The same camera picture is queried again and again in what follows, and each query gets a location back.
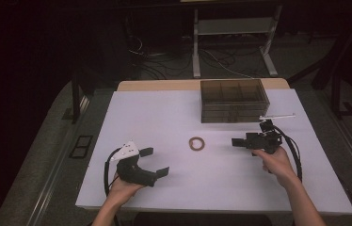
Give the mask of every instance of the copper ring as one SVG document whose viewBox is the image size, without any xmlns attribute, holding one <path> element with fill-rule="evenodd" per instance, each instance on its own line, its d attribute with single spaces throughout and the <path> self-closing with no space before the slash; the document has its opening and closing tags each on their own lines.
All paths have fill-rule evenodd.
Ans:
<svg viewBox="0 0 352 226">
<path fill-rule="evenodd" d="M 194 148 L 194 146 L 193 146 L 194 140 L 199 140 L 201 142 L 201 146 L 199 148 Z M 193 151 L 201 151 L 205 147 L 205 142 L 203 141 L 203 138 L 201 138 L 201 137 L 190 138 L 190 140 L 188 140 L 188 144 L 190 145 L 190 149 Z"/>
</svg>

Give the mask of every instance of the cable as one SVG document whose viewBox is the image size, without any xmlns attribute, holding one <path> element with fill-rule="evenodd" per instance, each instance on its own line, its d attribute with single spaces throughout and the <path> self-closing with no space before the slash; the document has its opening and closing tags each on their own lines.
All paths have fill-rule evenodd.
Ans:
<svg viewBox="0 0 352 226">
<path fill-rule="evenodd" d="M 148 70 L 148 69 L 145 69 L 145 68 L 143 68 L 143 67 L 141 67 L 141 66 L 137 66 L 137 67 L 139 67 L 141 70 L 143 70 L 144 72 L 146 72 L 149 77 L 151 77 L 151 78 L 153 78 L 153 79 L 156 79 L 156 80 L 160 80 L 159 77 L 158 77 L 158 75 L 156 75 L 156 73 L 154 73 L 154 72 L 152 72 L 152 71 L 150 71 L 150 70 Z"/>
<path fill-rule="evenodd" d="M 290 137 L 286 136 L 284 132 L 282 132 L 279 129 L 279 127 L 277 127 L 276 125 L 272 125 L 272 126 L 284 137 L 285 141 L 287 142 L 288 147 L 290 148 L 290 151 L 293 154 L 294 161 L 296 162 L 296 176 L 302 182 L 302 165 L 300 161 L 300 152 L 299 152 L 298 146 L 296 145 L 296 142 Z"/>
<path fill-rule="evenodd" d="M 109 156 L 108 159 L 105 162 L 104 165 L 104 190 L 105 190 L 105 195 L 108 196 L 109 194 L 109 187 L 112 185 L 112 183 L 115 181 L 113 181 L 111 183 L 111 185 L 108 184 L 108 170 L 109 170 L 109 162 L 111 161 L 112 156 L 114 156 L 115 153 L 119 152 L 120 148 L 118 148 L 117 150 L 115 150 L 114 152 L 112 152 Z"/>
<path fill-rule="evenodd" d="M 223 65 L 231 66 L 232 64 L 235 63 L 235 57 L 234 57 L 234 55 L 235 55 L 235 53 L 238 52 L 238 49 L 235 49 L 233 53 L 224 53 L 224 52 L 222 52 L 222 51 L 220 51 L 220 50 L 215 50 L 215 51 L 217 51 L 218 53 L 220 53 L 220 54 L 222 54 L 222 55 L 226 55 L 226 56 L 224 56 L 224 57 L 217 57 L 217 58 L 216 58 L 219 62 L 220 62 L 220 60 L 223 60 L 223 63 L 222 63 Z M 231 59 L 232 59 L 232 62 L 227 61 L 227 60 L 226 60 L 227 58 L 231 58 Z"/>
<path fill-rule="evenodd" d="M 235 73 L 235 74 L 242 75 L 242 76 L 245 76 L 245 77 L 248 77 L 248 78 L 252 78 L 252 79 L 253 79 L 253 77 L 251 77 L 251 76 L 249 76 L 249 75 L 246 75 L 246 74 L 243 74 L 243 73 L 237 73 L 237 72 L 234 72 L 234 71 L 232 71 L 232 70 L 226 68 L 226 67 L 223 66 L 223 64 L 221 64 L 221 63 L 217 60 L 217 58 L 216 58 L 213 54 L 211 54 L 210 52 L 208 52 L 208 51 L 206 51 L 206 50 L 203 50 L 203 49 L 201 49 L 201 51 L 203 51 L 203 52 L 209 54 L 209 55 L 210 55 L 223 69 L 225 69 L 226 71 L 228 71 L 228 72 L 230 72 L 230 73 Z"/>
<path fill-rule="evenodd" d="M 129 50 L 129 52 L 132 54 L 136 54 L 136 55 L 144 55 L 144 52 L 139 52 L 141 50 L 141 48 L 143 47 L 143 41 L 141 41 L 141 39 L 139 39 L 136 36 L 130 36 L 130 38 L 138 40 L 138 42 L 140 43 L 140 46 L 138 47 L 137 50 Z"/>
<path fill-rule="evenodd" d="M 246 36 L 247 36 L 247 34 L 245 34 L 245 35 L 243 34 L 241 37 L 242 37 L 242 39 L 245 39 Z M 249 56 L 249 55 L 253 55 L 253 54 L 256 54 L 256 53 L 258 53 L 258 52 L 261 51 L 261 48 L 256 48 L 256 49 L 255 49 L 254 51 L 252 51 L 252 52 L 245 53 L 245 54 L 238 54 L 238 51 L 240 51 L 242 48 L 244 48 L 243 46 L 244 46 L 244 44 L 245 44 L 245 41 L 244 41 L 244 40 L 241 40 L 241 41 L 239 41 L 238 44 L 241 45 L 241 47 L 235 48 L 235 51 L 234 51 L 233 53 L 228 53 L 228 52 L 225 51 L 225 50 L 218 50 L 218 49 L 216 49 L 216 51 L 219 52 L 219 53 L 221 53 L 221 54 L 225 54 L 225 55 L 233 56 L 233 57 Z M 266 47 L 267 47 L 268 45 L 270 45 L 270 44 L 271 44 L 271 42 L 267 43 L 267 44 L 264 46 L 264 48 L 266 48 Z M 223 47 L 221 47 L 221 46 L 219 45 L 218 39 L 215 40 L 215 45 L 216 45 L 217 48 L 223 48 Z"/>
<path fill-rule="evenodd" d="M 236 48 L 234 51 L 232 51 L 232 52 L 227 52 L 227 51 L 224 51 L 224 50 L 217 50 L 217 49 L 216 49 L 215 51 L 219 52 L 220 54 L 226 55 L 226 56 L 224 56 L 224 57 L 218 57 L 217 59 L 218 59 L 219 61 L 220 61 L 221 59 L 227 59 L 227 58 L 231 57 L 231 58 L 232 58 L 232 63 L 234 63 L 235 57 L 243 57 L 243 56 L 249 56 L 249 55 L 256 54 L 256 53 L 260 52 L 261 49 L 267 48 L 270 44 L 271 44 L 271 42 L 269 41 L 269 42 L 267 42 L 264 46 L 262 46 L 261 48 L 256 48 L 254 51 L 251 51 L 251 52 L 248 52 L 248 53 L 244 53 L 244 54 L 239 54 L 239 53 L 238 53 L 238 51 L 241 50 L 241 48 L 239 48 L 239 47 L 237 47 L 237 48 Z M 204 61 L 207 65 L 209 65 L 209 66 L 211 66 L 211 67 L 218 68 L 218 67 L 215 67 L 214 65 L 210 64 L 209 62 L 207 62 L 207 60 L 206 60 L 204 57 L 202 57 L 202 61 Z M 247 73 L 244 73 L 244 72 L 247 71 L 247 69 L 245 69 L 245 70 L 242 70 L 242 71 L 239 72 L 239 73 L 242 73 L 242 74 L 253 74 L 253 75 L 260 76 L 260 71 L 261 71 L 260 66 L 261 66 L 261 62 L 262 62 L 262 58 L 259 57 L 258 65 L 257 65 L 256 69 L 251 69 L 251 70 L 248 70 Z"/>
<path fill-rule="evenodd" d="M 186 55 L 186 54 L 189 54 L 191 53 L 191 50 L 192 50 L 192 47 L 191 49 L 189 49 L 188 51 L 185 51 L 183 53 L 180 53 L 180 54 L 177 54 L 177 53 L 173 53 L 173 52 L 165 52 L 165 53 L 161 53 L 161 54 L 151 54 L 151 55 L 145 55 L 145 59 L 150 61 L 150 62 L 170 62 L 170 61 L 173 61 L 173 60 L 176 60 L 176 59 L 179 59 L 180 56 L 183 56 L 183 55 Z M 159 57 L 162 57 L 164 58 L 163 60 L 154 60 L 153 58 L 159 58 Z"/>
<path fill-rule="evenodd" d="M 120 151 L 120 148 L 118 148 L 117 150 L 115 150 L 114 152 L 112 152 L 112 153 L 108 156 L 108 159 L 106 160 L 105 165 L 104 165 L 104 190 L 105 190 L 105 196 L 108 196 L 108 194 L 109 194 L 109 187 L 112 186 L 112 184 L 115 182 L 115 180 L 117 180 L 118 177 L 119 177 L 119 176 L 117 176 L 117 177 L 111 182 L 110 185 L 108 184 L 109 162 L 111 161 L 112 156 L 114 156 L 114 154 L 117 153 L 117 152 L 119 152 L 119 151 Z M 120 226 L 120 223 L 118 222 L 118 218 L 117 218 L 116 215 L 114 216 L 114 221 L 115 221 L 115 225 L 116 225 L 116 226 Z"/>
<path fill-rule="evenodd" d="M 161 67 L 161 68 L 164 68 L 166 75 L 169 75 L 169 76 L 172 76 L 172 77 L 177 77 L 177 76 L 180 76 L 182 73 L 186 73 L 185 69 L 187 69 L 187 68 L 190 66 L 190 64 L 191 64 L 191 57 L 188 57 L 187 64 L 184 65 L 182 68 L 170 68 L 170 67 L 168 67 L 167 65 L 165 65 L 165 64 L 163 64 L 163 63 L 155 62 L 155 61 L 148 61 L 147 63 L 157 64 L 158 66 L 153 66 L 153 67 Z M 168 70 L 172 70 L 172 71 L 181 71 L 181 72 L 176 73 L 176 74 L 172 74 L 172 73 L 170 73 Z"/>
<path fill-rule="evenodd" d="M 212 67 L 212 68 L 216 68 L 216 69 L 222 69 L 222 67 L 218 67 L 217 64 L 216 65 L 213 65 L 213 64 L 210 64 L 207 59 L 206 59 L 206 56 L 202 56 L 200 57 L 200 59 L 202 59 L 202 61 L 204 63 L 206 63 L 208 66 Z"/>
<path fill-rule="evenodd" d="M 232 63 L 230 63 L 230 62 L 228 62 L 227 60 L 225 60 L 225 58 L 227 58 L 227 57 L 223 57 L 222 62 L 220 62 L 219 58 L 217 58 L 217 57 L 214 58 L 214 55 L 211 55 L 210 52 L 208 52 L 208 51 L 205 52 L 205 51 L 204 51 L 203 53 L 205 54 L 205 55 L 203 55 L 203 57 L 208 57 L 208 59 L 211 60 L 211 61 L 214 61 L 214 62 L 216 63 L 216 65 L 220 63 L 220 64 L 222 64 L 224 67 L 229 67 L 229 66 L 231 66 L 232 64 L 235 63 L 235 58 L 233 59 Z"/>
<path fill-rule="evenodd" d="M 166 77 L 163 73 L 161 73 L 161 72 L 159 72 L 158 70 L 156 70 L 155 68 L 150 67 L 150 66 L 147 66 L 147 65 L 145 65 L 145 64 L 141 64 L 140 67 L 141 67 L 141 66 L 146 67 L 146 69 L 144 69 L 144 70 L 146 70 L 146 71 L 148 71 L 148 70 L 153 70 L 153 71 L 159 73 L 162 77 L 164 77 L 165 80 L 167 80 L 167 77 Z"/>
</svg>

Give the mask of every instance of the white table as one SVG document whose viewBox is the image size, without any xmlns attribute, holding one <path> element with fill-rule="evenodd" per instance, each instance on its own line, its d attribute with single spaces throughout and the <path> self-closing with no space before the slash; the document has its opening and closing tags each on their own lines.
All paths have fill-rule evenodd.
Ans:
<svg viewBox="0 0 352 226">
<path fill-rule="evenodd" d="M 293 89 L 266 89 L 268 115 L 293 138 L 301 153 L 303 184 L 322 214 L 350 215 L 352 206 Z M 105 200 L 104 162 L 128 140 L 154 154 L 140 158 L 144 170 L 170 167 L 155 187 L 145 187 L 123 210 L 167 212 L 279 213 L 291 211 L 276 178 L 262 171 L 262 160 L 232 146 L 232 138 L 260 132 L 259 123 L 200 123 L 198 90 L 117 91 L 105 116 L 76 205 L 97 209 Z M 206 146 L 191 151 L 188 140 Z M 288 146 L 282 145 L 288 152 Z M 117 162 L 112 162 L 110 180 Z"/>
</svg>

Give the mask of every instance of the forearm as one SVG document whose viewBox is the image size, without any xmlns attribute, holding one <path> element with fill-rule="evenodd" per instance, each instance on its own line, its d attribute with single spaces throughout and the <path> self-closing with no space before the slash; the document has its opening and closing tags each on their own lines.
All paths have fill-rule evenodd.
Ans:
<svg viewBox="0 0 352 226">
<path fill-rule="evenodd" d="M 290 199 L 296 226 L 326 225 L 299 179 L 292 179 L 285 189 Z"/>
<path fill-rule="evenodd" d="M 119 209 L 120 205 L 106 200 L 92 226 L 110 226 Z"/>
</svg>

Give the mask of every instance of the acrylic box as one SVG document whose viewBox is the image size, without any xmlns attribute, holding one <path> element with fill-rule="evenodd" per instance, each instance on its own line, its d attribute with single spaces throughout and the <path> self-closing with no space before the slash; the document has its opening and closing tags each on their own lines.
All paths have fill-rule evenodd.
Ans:
<svg viewBox="0 0 352 226">
<path fill-rule="evenodd" d="M 269 108 L 261 79 L 202 80 L 201 122 L 255 122 Z"/>
</svg>

